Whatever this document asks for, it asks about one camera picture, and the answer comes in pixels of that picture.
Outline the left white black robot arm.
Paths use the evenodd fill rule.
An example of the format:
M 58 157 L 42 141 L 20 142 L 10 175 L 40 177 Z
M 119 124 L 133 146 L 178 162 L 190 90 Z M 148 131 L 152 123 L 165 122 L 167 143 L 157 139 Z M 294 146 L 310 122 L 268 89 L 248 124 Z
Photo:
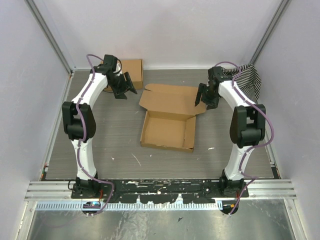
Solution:
M 115 99 L 125 100 L 127 92 L 137 93 L 130 74 L 122 71 L 122 62 L 116 56 L 106 54 L 101 61 L 90 66 L 88 80 L 76 97 L 61 106 L 63 130 L 73 145 L 77 164 L 72 192 L 91 199 L 101 194 L 103 185 L 93 158 L 93 137 L 97 130 L 94 104 L 107 87 Z

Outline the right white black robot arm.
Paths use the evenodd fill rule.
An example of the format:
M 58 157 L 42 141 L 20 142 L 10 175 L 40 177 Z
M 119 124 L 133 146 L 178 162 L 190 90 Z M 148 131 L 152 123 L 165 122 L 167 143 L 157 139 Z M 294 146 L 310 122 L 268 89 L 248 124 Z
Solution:
M 208 82 L 198 85 L 195 105 L 202 102 L 207 110 L 216 109 L 221 98 L 233 110 L 229 128 L 232 150 L 217 188 L 229 198 L 243 189 L 249 158 L 265 138 L 266 108 L 245 96 L 233 77 L 225 74 L 221 66 L 214 66 L 208 70 Z

